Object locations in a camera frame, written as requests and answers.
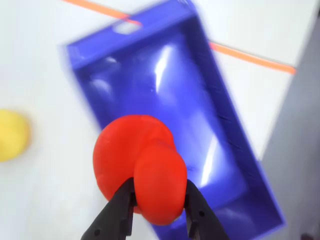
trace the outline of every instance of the red plush toy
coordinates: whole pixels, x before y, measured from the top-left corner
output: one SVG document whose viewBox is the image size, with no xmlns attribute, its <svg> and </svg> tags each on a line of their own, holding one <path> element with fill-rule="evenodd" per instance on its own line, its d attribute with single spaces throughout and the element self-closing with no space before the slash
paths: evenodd
<svg viewBox="0 0 320 240">
<path fill-rule="evenodd" d="M 106 126 L 93 151 L 97 184 L 110 200 L 129 178 L 141 214 L 152 224 L 167 225 L 184 208 L 187 168 L 170 130 L 147 115 L 120 117 Z"/>
</svg>

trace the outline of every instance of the yellow object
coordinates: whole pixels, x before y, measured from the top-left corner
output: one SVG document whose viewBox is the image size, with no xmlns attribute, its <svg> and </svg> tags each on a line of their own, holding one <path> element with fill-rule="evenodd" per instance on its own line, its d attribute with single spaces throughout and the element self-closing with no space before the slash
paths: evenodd
<svg viewBox="0 0 320 240">
<path fill-rule="evenodd" d="M 21 114 L 0 109 L 0 162 L 20 155 L 28 146 L 30 128 Z"/>
</svg>

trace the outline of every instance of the gray wall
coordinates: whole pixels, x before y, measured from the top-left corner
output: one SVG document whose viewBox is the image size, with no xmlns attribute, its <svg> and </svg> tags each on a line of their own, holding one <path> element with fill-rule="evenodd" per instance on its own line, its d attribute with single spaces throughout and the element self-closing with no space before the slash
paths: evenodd
<svg viewBox="0 0 320 240">
<path fill-rule="evenodd" d="M 298 240 L 320 224 L 320 19 L 293 77 L 262 165 L 287 226 L 268 240 Z"/>
</svg>

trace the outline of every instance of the blue container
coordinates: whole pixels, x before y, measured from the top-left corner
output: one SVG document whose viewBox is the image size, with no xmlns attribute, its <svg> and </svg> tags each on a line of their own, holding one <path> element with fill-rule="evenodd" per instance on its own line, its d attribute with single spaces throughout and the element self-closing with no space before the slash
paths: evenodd
<svg viewBox="0 0 320 240">
<path fill-rule="evenodd" d="M 125 115 L 165 123 L 231 239 L 257 238 L 284 218 L 237 118 L 197 12 L 169 0 L 130 18 L 142 26 L 104 28 L 67 46 L 69 60 L 101 128 Z M 186 217 L 153 226 L 163 240 L 188 239 Z"/>
</svg>

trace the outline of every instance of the white surface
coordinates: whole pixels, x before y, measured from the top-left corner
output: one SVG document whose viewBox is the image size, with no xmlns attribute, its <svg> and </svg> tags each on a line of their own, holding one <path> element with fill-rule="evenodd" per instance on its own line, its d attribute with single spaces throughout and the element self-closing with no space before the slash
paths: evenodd
<svg viewBox="0 0 320 240">
<path fill-rule="evenodd" d="M 296 66 L 318 0 L 196 0 L 210 39 Z"/>
<path fill-rule="evenodd" d="M 141 8 L 146 2 L 137 5 L 118 0 L 105 4 L 129 12 L 131 6 Z M 225 1 L 225 5 L 214 2 L 203 5 L 208 11 L 204 13 L 208 19 L 205 25 L 216 36 L 214 39 L 260 55 L 272 53 L 270 49 L 276 48 L 268 46 L 277 46 L 278 39 L 285 43 L 280 47 L 285 50 L 269 57 L 296 62 L 314 1 L 303 6 L 292 4 L 294 12 L 301 15 L 290 15 L 287 24 L 299 19 L 295 24 L 299 31 L 288 34 L 282 34 L 288 28 L 279 26 L 279 21 L 263 25 L 266 33 L 252 27 L 248 18 L 252 13 L 263 16 L 261 20 L 260 15 L 252 14 L 252 21 L 257 22 L 273 17 L 268 15 L 270 7 L 266 12 L 262 7 L 269 6 L 270 1 L 252 3 L 248 9 L 247 4 L 242 7 L 235 1 Z M 277 13 L 285 11 L 282 2 L 286 1 L 278 0 L 274 5 Z M 223 13 L 228 13 L 230 19 L 225 19 Z M 106 204 L 92 166 L 99 129 L 71 74 L 64 70 L 64 56 L 59 51 L 60 45 L 109 25 L 114 19 L 58 0 L 4 1 L 0 18 L 4 36 L 0 38 L 0 108 L 22 111 L 32 122 L 29 149 L 17 159 L 0 164 L 0 239 L 79 240 Z M 260 156 L 290 76 L 229 56 L 217 56 L 244 128 Z M 142 217 L 134 217 L 131 239 L 154 239 Z"/>
</svg>

